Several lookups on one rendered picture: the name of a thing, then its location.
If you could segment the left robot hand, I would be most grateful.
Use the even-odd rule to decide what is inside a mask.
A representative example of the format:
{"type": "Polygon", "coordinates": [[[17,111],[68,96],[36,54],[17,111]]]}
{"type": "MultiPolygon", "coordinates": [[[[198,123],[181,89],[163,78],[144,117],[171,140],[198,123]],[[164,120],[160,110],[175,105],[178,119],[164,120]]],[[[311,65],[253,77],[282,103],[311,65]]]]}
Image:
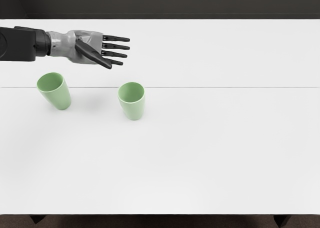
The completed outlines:
{"type": "Polygon", "coordinates": [[[112,65],[122,66],[121,61],[109,57],[126,58],[126,54],[110,51],[129,50],[130,47],[113,42],[129,42],[126,37],[104,35],[96,31],[71,30],[67,33],[48,31],[51,48],[49,56],[65,57],[76,64],[101,65],[111,69],[112,65]]]}

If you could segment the light green cup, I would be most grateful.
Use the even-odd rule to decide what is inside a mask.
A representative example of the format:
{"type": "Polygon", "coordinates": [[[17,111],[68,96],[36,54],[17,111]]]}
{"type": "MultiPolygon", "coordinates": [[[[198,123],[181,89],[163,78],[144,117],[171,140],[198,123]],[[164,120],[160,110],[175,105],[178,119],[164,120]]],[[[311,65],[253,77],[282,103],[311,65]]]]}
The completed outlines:
{"type": "Polygon", "coordinates": [[[127,82],[117,92],[120,106],[130,120],[139,120],[145,110],[145,89],[137,82],[127,82]]]}
{"type": "Polygon", "coordinates": [[[68,85],[64,77],[57,72],[41,76],[36,83],[36,88],[58,110],[66,110],[71,105],[68,85]]]}

